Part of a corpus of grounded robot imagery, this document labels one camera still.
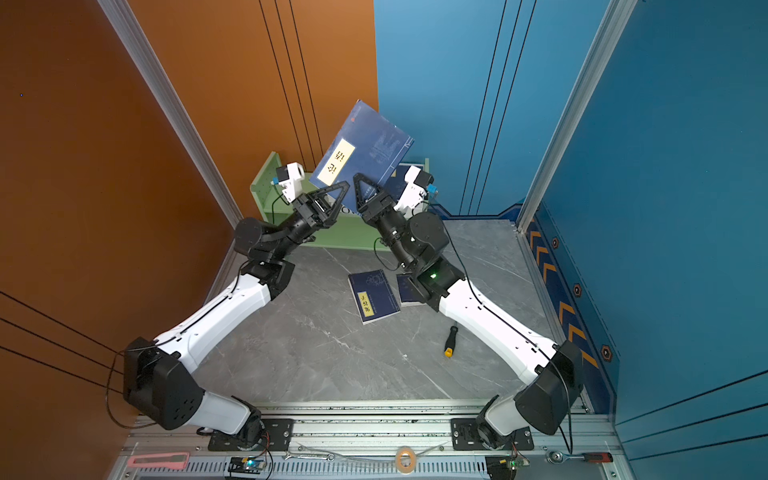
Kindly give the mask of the right circuit board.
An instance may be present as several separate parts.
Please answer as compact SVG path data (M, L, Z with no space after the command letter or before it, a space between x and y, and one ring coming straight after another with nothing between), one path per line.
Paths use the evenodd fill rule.
M486 456L485 465L490 480L515 480L530 461L526 457Z

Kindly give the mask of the blue book front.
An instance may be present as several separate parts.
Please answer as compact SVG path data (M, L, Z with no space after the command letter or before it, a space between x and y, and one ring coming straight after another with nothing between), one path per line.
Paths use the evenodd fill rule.
M384 185L384 189L395 199L398 200L403 191L406 188L407 182L405 179L405 176L409 169L414 166L419 169L422 168L421 165L418 164L400 164L398 165L391 176L387 179Z

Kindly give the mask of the red handled ratchet wrench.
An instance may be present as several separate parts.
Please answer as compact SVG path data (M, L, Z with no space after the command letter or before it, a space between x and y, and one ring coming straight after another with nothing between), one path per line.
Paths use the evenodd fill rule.
M614 461L613 455L609 452L584 452L577 454L564 453L562 451L548 451L546 460L551 464L563 464L567 461L583 461L591 464L605 464Z

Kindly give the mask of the tape roll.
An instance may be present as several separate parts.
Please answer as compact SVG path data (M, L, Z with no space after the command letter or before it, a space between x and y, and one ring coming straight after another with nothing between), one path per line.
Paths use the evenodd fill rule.
M409 475L416 470L419 456L407 446L401 447L395 456L395 469L403 475Z

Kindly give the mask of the left circuit board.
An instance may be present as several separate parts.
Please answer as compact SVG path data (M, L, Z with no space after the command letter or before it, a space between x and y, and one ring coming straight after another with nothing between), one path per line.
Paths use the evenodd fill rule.
M226 476L229 479L266 479L269 473L270 467L263 457L232 456Z

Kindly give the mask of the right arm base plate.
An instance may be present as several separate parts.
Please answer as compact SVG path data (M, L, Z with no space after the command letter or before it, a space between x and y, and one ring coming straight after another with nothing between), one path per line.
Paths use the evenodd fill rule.
M528 427L502 436L485 423L476 419L453 418L450 421L453 449L474 450L518 450L532 451L535 447L533 435Z

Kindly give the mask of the blue book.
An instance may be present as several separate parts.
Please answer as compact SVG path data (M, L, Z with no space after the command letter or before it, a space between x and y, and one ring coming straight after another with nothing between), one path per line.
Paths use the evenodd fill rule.
M400 305L402 307L424 304L423 298L421 297L418 290L411 282L411 278L409 275L397 274L396 280L397 280L398 294L400 298Z
M317 188L347 181L344 206L357 212L353 176L363 173L381 187L410 150L414 139L365 102L355 103L310 177Z
M414 166L419 169L422 168L421 165L418 164L400 164L398 165L391 176L387 179L384 185L384 189L395 199L398 200L403 191L406 188L407 182L405 179L405 176L409 169Z
M349 274L348 282L363 325L400 312L400 305L382 269Z

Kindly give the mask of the pink tool on rail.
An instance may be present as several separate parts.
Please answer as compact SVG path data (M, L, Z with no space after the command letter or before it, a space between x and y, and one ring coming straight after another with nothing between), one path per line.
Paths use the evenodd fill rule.
M183 470L190 460L188 452L171 452L133 455L127 461L128 468L163 468Z

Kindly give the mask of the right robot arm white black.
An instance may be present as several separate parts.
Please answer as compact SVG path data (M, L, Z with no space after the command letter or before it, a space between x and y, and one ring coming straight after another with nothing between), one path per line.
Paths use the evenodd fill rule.
M569 423L583 391L579 348L536 333L483 295L463 264L444 256L453 241L438 215L422 211L407 217L389 192L361 173L353 185L358 213L378 231L415 297L482 340L521 381L520 389L493 397L478 414L484 445L500 448L526 427L554 435Z

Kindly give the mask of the circuit board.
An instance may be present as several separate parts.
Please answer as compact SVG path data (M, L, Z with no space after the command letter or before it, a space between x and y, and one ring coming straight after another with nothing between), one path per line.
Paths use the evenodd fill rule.
M526 457L486 456L485 465L490 480L515 480L530 461Z
M263 457L232 456L226 476L229 479L266 479L269 473L270 467Z

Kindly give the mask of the silver wrench on rail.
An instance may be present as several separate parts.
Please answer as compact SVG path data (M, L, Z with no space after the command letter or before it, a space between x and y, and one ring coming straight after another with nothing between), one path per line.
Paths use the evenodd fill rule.
M287 451L284 454L283 458L285 461L293 459L293 460L319 460L319 461L332 462L335 460L336 455L333 453L326 453L326 452Z

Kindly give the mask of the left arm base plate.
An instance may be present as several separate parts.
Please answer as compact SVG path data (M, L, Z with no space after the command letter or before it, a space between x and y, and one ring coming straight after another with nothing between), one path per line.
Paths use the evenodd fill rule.
M262 424L261 436L252 442L214 431L209 436L208 450L213 452L255 451L259 453L269 447L269 451L272 453L287 451L292 439L294 420L268 418L263 419Z

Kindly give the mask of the yellow black screwdriver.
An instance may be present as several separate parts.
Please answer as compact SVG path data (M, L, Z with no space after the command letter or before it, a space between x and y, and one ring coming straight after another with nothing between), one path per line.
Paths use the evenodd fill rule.
M451 326L443 348L443 354L446 358L452 358L455 353L457 335L458 327L456 325Z

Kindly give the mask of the green wooden shelf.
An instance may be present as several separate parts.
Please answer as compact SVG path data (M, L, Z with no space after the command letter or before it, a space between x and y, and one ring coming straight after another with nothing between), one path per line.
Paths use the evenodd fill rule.
M280 188L273 184L275 170L282 162L277 152L271 152L250 185L250 191L264 221L279 224L293 212L292 208L280 195ZM418 164L428 172L429 161ZM367 226L362 219L348 211L346 207L340 213L337 223L331 228L315 234L314 242L306 247L336 248L351 250L373 250L373 242L379 237L375 228Z

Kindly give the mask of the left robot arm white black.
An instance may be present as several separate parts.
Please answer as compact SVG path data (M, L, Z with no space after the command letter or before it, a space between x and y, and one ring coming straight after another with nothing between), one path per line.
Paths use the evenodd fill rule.
M124 400L165 430L191 425L223 434L240 448L254 447L265 430L260 411L205 390L193 374L220 341L286 289L295 269L289 255L336 223L348 190L342 181L301 193L291 203L292 214L278 225L241 220L234 249L245 261L236 278L176 327L126 347Z

